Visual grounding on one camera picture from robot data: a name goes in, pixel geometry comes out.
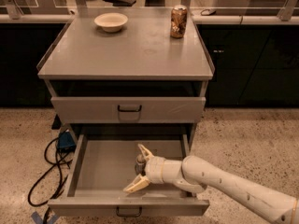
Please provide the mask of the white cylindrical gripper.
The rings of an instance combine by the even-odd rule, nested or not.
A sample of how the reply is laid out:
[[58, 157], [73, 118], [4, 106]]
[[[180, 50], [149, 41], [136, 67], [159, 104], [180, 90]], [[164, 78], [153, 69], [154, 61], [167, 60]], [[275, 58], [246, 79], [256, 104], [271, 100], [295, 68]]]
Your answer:
[[126, 188], [124, 192], [134, 193], [146, 188], [150, 183], [163, 184], [163, 168], [165, 158], [154, 156], [144, 145], [138, 144], [141, 154], [137, 156], [138, 161], [146, 161], [146, 175], [138, 175]]

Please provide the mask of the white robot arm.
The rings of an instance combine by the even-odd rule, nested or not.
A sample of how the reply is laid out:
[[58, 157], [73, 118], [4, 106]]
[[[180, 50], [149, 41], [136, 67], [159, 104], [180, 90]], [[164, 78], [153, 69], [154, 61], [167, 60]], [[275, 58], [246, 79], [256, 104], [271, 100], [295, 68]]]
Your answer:
[[155, 156], [143, 145], [138, 148], [137, 176], [123, 189], [127, 193], [149, 184], [172, 184], [191, 193], [201, 193], [210, 186], [270, 224], [299, 224], [299, 200], [295, 197], [227, 173], [196, 156], [175, 161]]

